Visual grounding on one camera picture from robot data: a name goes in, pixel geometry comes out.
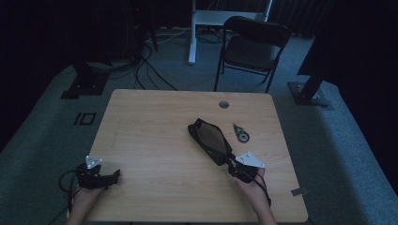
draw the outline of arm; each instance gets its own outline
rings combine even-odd
[[[73,206],[70,212],[67,225],[84,224],[85,217],[97,202],[103,188],[87,189],[82,188],[73,198]]]
[[[259,168],[258,174],[264,175],[265,171],[266,170],[264,168]],[[263,183],[263,181],[258,175],[255,177],[255,179],[260,184]],[[257,215],[259,224],[276,225],[275,217],[272,214],[272,211],[268,204],[267,196],[264,193],[263,189],[257,186],[257,184],[255,184],[254,182],[246,184],[235,177],[234,181],[248,199],[249,204],[252,206],[254,213]]]

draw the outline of black eye mask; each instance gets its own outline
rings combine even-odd
[[[231,146],[217,126],[198,118],[194,124],[188,126],[188,131],[218,166],[228,164],[228,172],[232,176],[251,183],[257,175],[256,167],[236,161]]]

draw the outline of gray rug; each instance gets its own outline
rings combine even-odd
[[[178,37],[161,43],[159,52],[152,53],[148,61],[178,90],[212,91],[221,45],[198,42],[196,64],[190,66],[189,43],[188,38]],[[308,79],[298,77],[297,72],[311,44],[311,39],[291,38],[269,91],[298,181],[310,191],[304,196],[310,218],[314,224],[397,224],[397,196],[338,89],[329,83],[321,86],[334,111],[298,106],[290,94],[288,82]],[[54,78],[0,154],[0,224],[49,224],[66,204],[58,178],[89,154],[112,92],[120,88],[142,89],[133,70],[120,71],[111,74],[101,96],[60,99],[74,77],[75,71],[67,67]],[[152,81],[160,89],[171,89],[145,65],[138,78],[146,89],[157,89]],[[261,93],[266,88],[261,81],[260,76],[227,69],[221,76],[219,91]],[[76,124],[79,113],[95,113],[92,125]],[[62,213],[54,224],[65,222]]]

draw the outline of chair leg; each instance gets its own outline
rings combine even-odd
[[[217,86],[219,85],[220,69],[221,69],[222,63],[223,63],[223,60],[222,60],[222,58],[220,57],[220,59],[219,59],[219,65],[217,66],[216,82],[214,83],[214,90],[213,90],[214,92],[217,92]]]
[[[225,72],[225,62],[222,60],[222,74]]]
[[[262,83],[265,83],[265,82],[267,81],[267,78],[268,78],[269,73],[270,73],[271,71],[272,71],[272,70],[270,70],[270,71],[267,73],[267,75],[266,75],[266,77],[264,78],[264,80],[262,81]]]
[[[268,91],[269,91],[269,88],[271,87],[271,83],[272,83],[272,80],[273,80],[273,76],[274,76],[274,74],[275,74],[275,68],[272,70],[272,72],[271,72],[271,76],[269,77],[269,82],[268,82],[268,84],[267,84],[267,88],[266,88],[266,92],[265,93],[268,93]]]

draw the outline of black curtain fabric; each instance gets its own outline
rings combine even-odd
[[[55,74],[69,64],[45,1],[0,3],[0,152]]]
[[[390,0],[336,1],[298,72],[339,87],[395,192],[397,9],[397,4]]]
[[[273,0],[269,22],[289,28],[295,35],[316,36],[335,0]]]

